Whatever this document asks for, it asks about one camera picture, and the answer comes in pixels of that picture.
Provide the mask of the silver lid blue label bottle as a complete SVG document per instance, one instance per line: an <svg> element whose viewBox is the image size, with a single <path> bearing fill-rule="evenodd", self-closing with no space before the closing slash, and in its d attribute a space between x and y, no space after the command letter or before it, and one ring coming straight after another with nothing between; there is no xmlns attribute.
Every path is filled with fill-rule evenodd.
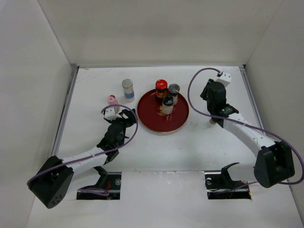
<svg viewBox="0 0 304 228"><path fill-rule="evenodd" d="M133 102L135 97L134 97L134 88L133 88L132 80L124 79L122 81L122 88L126 101L129 103Z"/></svg>

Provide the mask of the clear lid white shaker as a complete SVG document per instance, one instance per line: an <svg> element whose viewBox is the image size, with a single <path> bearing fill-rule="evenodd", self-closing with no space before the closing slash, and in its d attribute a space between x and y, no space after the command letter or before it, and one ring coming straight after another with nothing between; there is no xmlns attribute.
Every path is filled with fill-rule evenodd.
<svg viewBox="0 0 304 228"><path fill-rule="evenodd" d="M168 87L169 94L173 97L173 104L176 105L178 102L178 95L180 86L178 84L170 84Z"/></svg>

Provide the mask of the black knob white grinder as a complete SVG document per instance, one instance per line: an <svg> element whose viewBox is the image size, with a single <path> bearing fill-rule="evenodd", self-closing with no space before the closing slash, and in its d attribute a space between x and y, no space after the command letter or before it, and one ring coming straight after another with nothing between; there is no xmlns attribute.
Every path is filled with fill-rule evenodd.
<svg viewBox="0 0 304 228"><path fill-rule="evenodd" d="M169 115L173 112L174 108L174 98L171 95L167 95L163 98L162 101L162 112L165 115Z"/></svg>

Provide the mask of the red lid chili sauce jar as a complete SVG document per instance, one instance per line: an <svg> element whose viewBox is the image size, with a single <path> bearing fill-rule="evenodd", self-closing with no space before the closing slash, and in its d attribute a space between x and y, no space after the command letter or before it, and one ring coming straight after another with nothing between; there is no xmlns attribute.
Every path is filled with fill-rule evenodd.
<svg viewBox="0 0 304 228"><path fill-rule="evenodd" d="M168 92L168 83L164 79L159 79L155 83L155 90L156 90L156 99L159 102L163 101L163 98L167 95Z"/></svg>

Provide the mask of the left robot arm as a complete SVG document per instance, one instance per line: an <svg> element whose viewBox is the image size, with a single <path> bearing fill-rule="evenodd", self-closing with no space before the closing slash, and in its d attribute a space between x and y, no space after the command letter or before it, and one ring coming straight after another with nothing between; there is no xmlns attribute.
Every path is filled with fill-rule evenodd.
<svg viewBox="0 0 304 228"><path fill-rule="evenodd" d="M100 143L92 149L79 155L59 158L49 157L38 173L27 182L29 190L45 205L52 209L58 205L69 193L73 178L89 169L96 168L90 178L95 189L102 189L106 185L106 177L102 166L112 162L119 154L119 149L130 143L133 136L126 136L126 130L133 125L138 126L136 110L122 106L118 114L110 115L111 105L102 110L104 120L109 127Z"/></svg>

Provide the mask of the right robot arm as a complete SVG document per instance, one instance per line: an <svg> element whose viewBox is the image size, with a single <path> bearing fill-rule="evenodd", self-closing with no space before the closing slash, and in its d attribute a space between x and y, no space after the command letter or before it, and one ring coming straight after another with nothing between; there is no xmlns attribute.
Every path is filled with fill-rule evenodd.
<svg viewBox="0 0 304 228"><path fill-rule="evenodd" d="M225 86L209 79L200 97L207 102L212 121L235 135L256 157L253 174L264 188L270 188L295 174L290 146L248 127L239 111L226 100Z"/></svg>

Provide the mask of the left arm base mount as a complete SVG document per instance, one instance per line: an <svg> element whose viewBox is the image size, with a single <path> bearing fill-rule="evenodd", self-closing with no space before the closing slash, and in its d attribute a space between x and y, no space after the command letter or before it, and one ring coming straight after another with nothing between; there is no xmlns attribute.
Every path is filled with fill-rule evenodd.
<svg viewBox="0 0 304 228"><path fill-rule="evenodd" d="M76 194L77 200L119 200L121 195L122 173L107 172L103 167L94 167L99 179L93 185L81 187Z"/></svg>

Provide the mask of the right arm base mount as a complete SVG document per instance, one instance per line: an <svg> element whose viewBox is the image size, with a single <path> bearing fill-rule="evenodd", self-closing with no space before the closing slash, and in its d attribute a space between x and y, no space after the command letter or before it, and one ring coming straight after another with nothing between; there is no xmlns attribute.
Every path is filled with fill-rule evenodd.
<svg viewBox="0 0 304 228"><path fill-rule="evenodd" d="M232 180L228 169L238 162L224 166L219 171L206 171L205 187L209 200L250 200L251 193L247 182Z"/></svg>

